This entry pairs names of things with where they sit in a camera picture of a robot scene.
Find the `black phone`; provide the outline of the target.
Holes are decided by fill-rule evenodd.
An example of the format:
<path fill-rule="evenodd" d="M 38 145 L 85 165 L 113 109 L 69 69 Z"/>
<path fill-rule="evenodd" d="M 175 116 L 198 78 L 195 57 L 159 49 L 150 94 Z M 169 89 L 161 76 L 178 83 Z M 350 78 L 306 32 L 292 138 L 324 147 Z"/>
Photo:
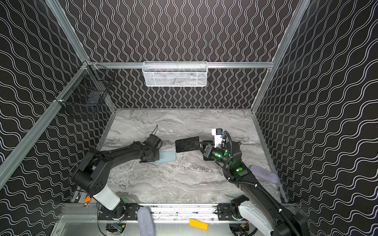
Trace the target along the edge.
<path fill-rule="evenodd" d="M 175 141 L 176 153 L 189 152 L 200 150 L 200 137 L 190 137 L 185 139 L 179 139 Z"/>

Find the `light blue phone case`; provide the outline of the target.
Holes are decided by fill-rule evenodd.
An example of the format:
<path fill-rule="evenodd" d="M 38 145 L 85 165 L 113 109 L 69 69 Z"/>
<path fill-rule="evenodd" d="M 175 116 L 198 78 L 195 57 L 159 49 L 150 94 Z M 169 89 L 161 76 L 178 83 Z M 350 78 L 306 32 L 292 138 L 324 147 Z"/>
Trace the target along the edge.
<path fill-rule="evenodd" d="M 176 152 L 175 151 L 160 151 L 159 152 L 159 160 L 155 161 L 155 163 L 167 163 L 176 161 Z"/>

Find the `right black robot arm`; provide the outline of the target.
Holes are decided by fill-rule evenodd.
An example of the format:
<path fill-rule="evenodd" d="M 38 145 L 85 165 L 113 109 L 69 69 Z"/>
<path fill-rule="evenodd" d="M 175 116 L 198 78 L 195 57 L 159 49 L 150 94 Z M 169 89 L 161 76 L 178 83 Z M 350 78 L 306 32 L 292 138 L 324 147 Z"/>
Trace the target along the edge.
<path fill-rule="evenodd" d="M 293 213 L 279 203 L 257 180 L 242 161 L 242 151 L 237 142 L 227 142 L 217 148 L 212 142 L 195 145 L 206 159 L 222 165 L 222 172 L 229 183 L 240 188 L 247 200 L 237 203 L 237 218 L 244 218 L 264 236 L 308 236 L 308 223 L 300 213 Z"/>

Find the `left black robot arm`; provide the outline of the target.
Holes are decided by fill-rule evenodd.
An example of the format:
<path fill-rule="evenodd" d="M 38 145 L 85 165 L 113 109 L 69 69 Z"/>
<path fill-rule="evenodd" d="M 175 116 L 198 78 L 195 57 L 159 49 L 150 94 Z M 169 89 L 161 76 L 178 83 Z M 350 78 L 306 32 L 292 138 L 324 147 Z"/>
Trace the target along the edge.
<path fill-rule="evenodd" d="M 119 218 L 124 212 L 123 200 L 107 185 L 110 171 L 133 160 L 141 163 L 155 162 L 159 160 L 161 146 L 162 140 L 150 134 L 145 141 L 134 141 L 126 147 L 106 151 L 93 148 L 73 168 L 70 177 L 89 196 Z"/>

